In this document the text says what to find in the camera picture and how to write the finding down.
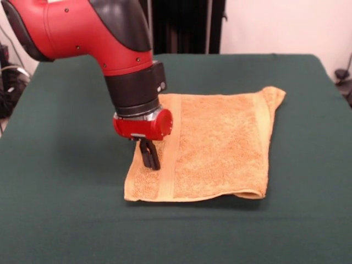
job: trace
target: metal pole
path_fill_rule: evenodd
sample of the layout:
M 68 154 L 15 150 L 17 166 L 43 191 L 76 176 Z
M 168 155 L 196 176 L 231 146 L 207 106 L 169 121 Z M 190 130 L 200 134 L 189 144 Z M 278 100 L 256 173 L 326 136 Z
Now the metal pole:
M 209 54 L 212 7 L 213 7 L 213 0 L 208 0 L 205 54 Z
M 148 0 L 148 24 L 149 24 L 150 40 L 152 42 L 151 43 L 152 48 L 154 49 L 152 0 Z

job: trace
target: black cable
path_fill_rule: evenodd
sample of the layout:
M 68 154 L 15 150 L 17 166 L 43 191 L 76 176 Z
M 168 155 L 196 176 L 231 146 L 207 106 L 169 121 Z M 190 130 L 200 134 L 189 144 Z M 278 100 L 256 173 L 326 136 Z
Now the black cable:
M 12 114 L 12 111 L 13 103 L 6 95 L 4 87 L 0 87 L 0 118 L 9 117 Z
M 351 95 L 352 95 L 352 89 L 348 92 L 348 94 L 346 95 L 346 98 L 349 99 Z
M 15 50 L 15 53 L 16 53 L 16 55 L 18 57 L 18 60 L 20 60 L 22 68 L 24 68 L 24 63 L 23 63 L 23 61 L 21 59 L 21 56 L 19 56 L 19 54 L 18 54 L 18 52 L 17 52 L 17 50 L 15 48 L 15 44 L 13 43 L 12 39 L 6 34 L 5 30 L 1 27 L 1 25 L 0 25 L 0 30 L 4 34 L 4 36 L 10 41 L 10 43 L 11 43 L 11 45 L 13 47 L 13 50 Z
M 350 59 L 349 59 L 348 64 L 347 64 L 347 68 L 346 68 L 346 71 L 345 71 L 344 78 L 342 78 L 342 79 L 346 79 L 346 78 L 347 78 L 348 70 L 349 70 L 349 68 L 351 67 L 351 62 L 352 62 L 352 53 L 351 53 L 351 55 L 350 55 Z
M 0 69 L 1 74 L 3 74 L 3 72 L 6 70 L 16 70 L 17 72 L 26 75 L 29 79 L 32 79 L 32 75 L 19 65 L 10 64 L 8 66 L 5 66 Z
M 2 105 L 5 110 L 8 110 L 8 101 L 6 100 L 5 91 L 4 91 L 4 87 L 2 84 L 2 80 L 1 80 L 1 83 L 0 83 L 0 107 Z M 2 136 L 3 133 L 4 133 L 4 130 L 3 130 L 1 122 L 0 122 L 0 136 Z

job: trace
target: orange towel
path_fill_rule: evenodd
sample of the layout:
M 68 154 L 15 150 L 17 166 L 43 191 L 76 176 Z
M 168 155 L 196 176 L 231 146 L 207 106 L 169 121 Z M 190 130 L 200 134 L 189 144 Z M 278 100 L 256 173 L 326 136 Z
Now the orange towel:
M 160 95 L 174 116 L 171 135 L 155 142 L 161 169 L 143 166 L 137 143 L 125 180 L 125 199 L 264 198 L 274 117 L 284 97 L 276 87 L 239 95 Z

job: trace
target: cable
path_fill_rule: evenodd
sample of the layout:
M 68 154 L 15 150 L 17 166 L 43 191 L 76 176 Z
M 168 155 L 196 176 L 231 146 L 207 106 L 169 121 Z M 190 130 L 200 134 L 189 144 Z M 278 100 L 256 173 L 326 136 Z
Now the cable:
M 32 76 L 25 70 L 23 69 L 21 66 L 18 66 L 18 65 L 9 65 L 9 66 L 6 66 L 4 68 L 1 69 L 1 72 L 5 71 L 5 70 L 9 70 L 9 69 L 15 69 L 17 70 L 18 72 L 26 75 L 28 78 L 32 78 Z
M 16 55 L 18 57 L 18 60 L 20 61 L 20 64 L 24 68 L 24 63 L 23 63 L 21 57 L 19 56 L 19 54 L 18 54 L 18 52 L 17 52 L 17 50 L 15 48 L 15 44 L 13 43 L 12 39 L 6 34 L 5 30 L 1 27 L 1 25 L 0 25 L 0 30 L 1 30 L 2 34 L 4 34 L 5 37 L 10 41 L 10 43 L 11 43 L 11 45 L 12 45 L 13 49 L 15 50 L 15 53 L 16 53 Z
M 343 79 L 347 78 L 348 70 L 349 70 L 349 68 L 351 67 L 351 62 L 352 62 L 352 53 L 351 53 L 351 55 L 350 55 L 350 59 L 349 59 L 349 61 L 348 61 L 347 68 L 346 68 L 345 75 L 344 75 L 344 78 L 343 78 Z
M 1 69 L 2 78 L 0 78 L 0 119 L 11 116 L 20 95 L 27 86 L 30 78 L 23 73 L 21 67 L 9 65 Z M 19 76 L 25 76 L 28 80 L 20 80 Z

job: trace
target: table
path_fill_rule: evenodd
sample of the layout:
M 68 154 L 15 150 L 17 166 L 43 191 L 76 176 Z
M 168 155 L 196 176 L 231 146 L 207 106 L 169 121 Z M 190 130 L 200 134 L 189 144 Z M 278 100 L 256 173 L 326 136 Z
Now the table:
M 311 55 L 157 56 L 168 92 L 287 92 L 261 201 L 128 203 L 134 143 L 90 57 L 41 63 L 0 139 L 2 263 L 350 263 L 352 112 Z

